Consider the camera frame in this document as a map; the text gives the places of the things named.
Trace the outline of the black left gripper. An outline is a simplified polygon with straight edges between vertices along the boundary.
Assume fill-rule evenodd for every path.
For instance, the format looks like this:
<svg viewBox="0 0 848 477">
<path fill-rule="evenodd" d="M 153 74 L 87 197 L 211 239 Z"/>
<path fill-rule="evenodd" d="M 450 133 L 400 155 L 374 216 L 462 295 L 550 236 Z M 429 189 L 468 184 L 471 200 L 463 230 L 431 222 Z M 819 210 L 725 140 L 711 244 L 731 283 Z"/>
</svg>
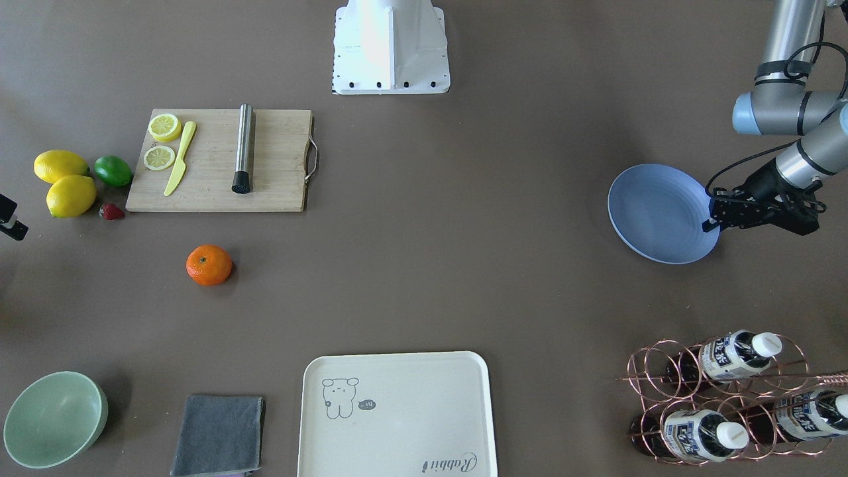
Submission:
<svg viewBox="0 0 848 477">
<path fill-rule="evenodd" d="M 753 229 L 774 225 L 795 235 L 809 235 L 819 229 L 818 215 L 823 203 L 815 192 L 823 182 L 815 176 L 806 188 L 794 187 L 779 174 L 776 166 L 763 166 L 739 187 L 716 187 L 710 193 L 710 219 L 702 230 Z"/>
</svg>

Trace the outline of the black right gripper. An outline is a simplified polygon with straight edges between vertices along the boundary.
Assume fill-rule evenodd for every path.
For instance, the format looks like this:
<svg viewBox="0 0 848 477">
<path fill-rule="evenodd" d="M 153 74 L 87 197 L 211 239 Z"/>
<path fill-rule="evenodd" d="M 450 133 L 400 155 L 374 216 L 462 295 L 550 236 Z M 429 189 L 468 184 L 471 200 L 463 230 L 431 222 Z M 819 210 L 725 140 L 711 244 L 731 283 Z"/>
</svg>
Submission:
<svg viewBox="0 0 848 477">
<path fill-rule="evenodd" d="M 29 227 L 18 220 L 15 211 L 18 203 L 1 194 L 1 232 L 14 239 L 21 241 L 29 231 Z"/>
</svg>

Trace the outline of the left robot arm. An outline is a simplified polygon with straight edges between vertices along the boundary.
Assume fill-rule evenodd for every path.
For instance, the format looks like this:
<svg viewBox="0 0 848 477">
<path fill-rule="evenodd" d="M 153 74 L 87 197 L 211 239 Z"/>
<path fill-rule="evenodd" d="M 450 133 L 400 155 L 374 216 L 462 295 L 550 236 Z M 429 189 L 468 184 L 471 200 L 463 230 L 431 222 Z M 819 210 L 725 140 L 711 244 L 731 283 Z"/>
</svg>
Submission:
<svg viewBox="0 0 848 477">
<path fill-rule="evenodd" d="M 845 1 L 778 1 L 763 60 L 751 91 L 733 109 L 736 132 L 792 135 L 794 142 L 767 152 L 771 159 L 734 188 L 706 185 L 709 217 L 715 229 L 752 229 L 774 225 L 809 235 L 818 229 L 827 206 L 816 193 L 823 182 L 846 169 L 846 87 L 812 91 L 808 79 L 818 54 L 842 46 L 823 39 L 825 9 L 846 10 Z"/>
</svg>

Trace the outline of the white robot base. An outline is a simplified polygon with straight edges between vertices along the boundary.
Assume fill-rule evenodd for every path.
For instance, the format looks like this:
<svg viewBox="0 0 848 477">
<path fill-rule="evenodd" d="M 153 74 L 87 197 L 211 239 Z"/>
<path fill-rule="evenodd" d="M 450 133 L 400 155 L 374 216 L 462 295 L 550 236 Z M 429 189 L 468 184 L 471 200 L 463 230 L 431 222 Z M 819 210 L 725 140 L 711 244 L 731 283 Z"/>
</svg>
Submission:
<svg viewBox="0 0 848 477">
<path fill-rule="evenodd" d="M 331 91 L 421 95 L 451 88 L 445 13 L 430 1 L 348 1 L 335 12 Z"/>
</svg>

